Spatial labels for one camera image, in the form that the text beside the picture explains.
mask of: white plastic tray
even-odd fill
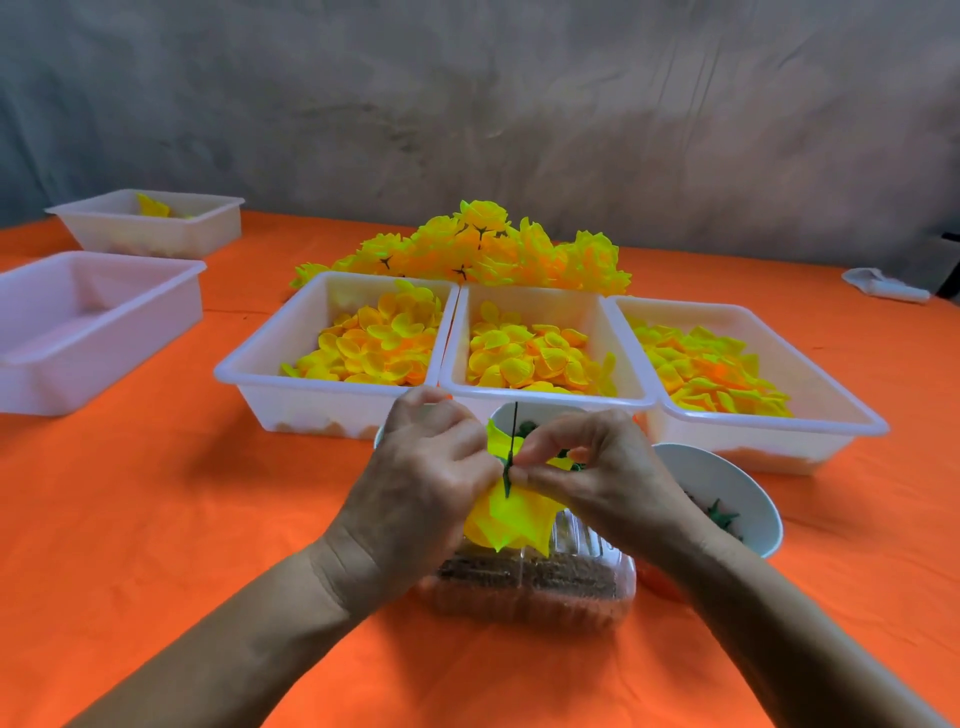
[[[649,416],[655,442],[716,452],[746,470],[812,473],[854,437],[890,431],[876,412],[764,324],[752,311],[722,303],[687,303],[611,296],[604,306],[627,329],[624,347],[639,375],[653,378],[658,407]],[[688,331],[703,326],[747,343],[760,376],[792,398],[793,418],[693,412],[678,407],[660,384],[627,319]]]
[[[445,280],[408,279],[425,286],[444,303],[437,344],[424,384],[436,385],[460,287]],[[396,279],[355,273],[321,273],[307,283],[266,324],[214,370],[217,379],[236,384],[264,429],[273,432],[372,440],[406,387],[298,379],[277,374],[317,348],[321,329],[341,313],[376,307],[381,294],[396,292]]]
[[[203,318],[204,268],[75,252],[0,275],[0,412],[82,407]]]
[[[137,192],[180,217],[141,215]],[[59,216],[85,251],[200,259],[240,237],[243,204],[240,197],[118,189],[46,211]]]
[[[612,380],[618,396],[558,395],[469,384],[467,361],[470,327],[480,321],[480,304],[483,301],[494,302],[501,311],[519,313],[528,327],[532,324],[553,324],[560,328],[576,328],[589,336],[586,351],[594,360],[602,361],[607,352],[613,352],[616,369]],[[583,291],[520,286],[463,286],[446,345],[440,386],[469,408],[481,422],[485,422],[497,407],[508,401],[569,404],[588,411],[620,408],[636,413],[650,409],[657,401],[656,390],[641,382],[622,344],[631,334],[630,328],[622,316],[612,319],[602,301],[602,297]]]

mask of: clear plastic container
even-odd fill
[[[648,415],[655,442],[681,443],[709,450],[745,470],[808,474],[854,437],[876,437],[889,426],[867,405],[742,306],[611,296],[604,301],[626,329],[624,348],[637,375],[658,393]],[[649,326],[690,330],[709,328],[747,343],[759,355],[760,376],[790,395],[795,417],[763,417],[681,409],[660,384],[653,365],[627,319]]]
[[[465,539],[417,589],[442,614],[599,630],[616,626],[630,612],[636,568],[631,557],[563,511],[550,539],[550,558],[532,548],[497,553]]]
[[[204,268],[73,252],[0,275],[0,412],[82,407],[203,318]]]
[[[137,192],[170,206],[178,217],[141,215]],[[240,197],[118,189],[46,211],[59,216],[85,251],[200,259],[240,237],[244,202]]]
[[[460,287],[446,280],[405,280],[429,288],[444,303],[424,381],[436,385]],[[356,273],[319,274],[217,365],[214,376],[240,388],[264,429],[372,440],[406,387],[297,379],[277,372],[281,363],[293,363],[317,349],[318,334],[341,313],[376,307],[382,294],[396,292],[396,281]]]
[[[602,361],[607,352],[616,355],[612,380],[617,397],[524,392],[517,389],[476,387],[467,382],[470,355],[470,327],[480,321],[480,304],[492,301],[501,311],[515,311],[523,324],[553,324],[560,328],[576,328],[589,336],[586,351],[590,358]],[[603,298],[583,291],[522,286],[467,285],[460,291],[457,315],[444,354],[440,386],[462,402],[481,421],[505,402],[553,402],[586,410],[625,409],[642,412],[656,404],[656,389],[644,386],[631,365],[623,341],[631,333],[622,316],[615,319],[603,306]]]

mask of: concrete wall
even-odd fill
[[[0,5],[0,223],[122,186],[874,263],[960,212],[947,0]]]

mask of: orange tablecloth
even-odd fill
[[[214,365],[384,226],[244,214],[201,276],[204,320],[81,411],[0,415],[0,725],[54,726],[317,537],[369,442],[263,431]],[[75,247],[57,221],[0,232],[0,270]],[[774,565],[960,721],[960,309],[871,299],[832,268],[621,250],[631,293],[739,303],[893,428],[815,476],[762,475]],[[640,590],[614,635],[438,619],[407,597],[347,637],[271,726],[761,726],[684,607]]]

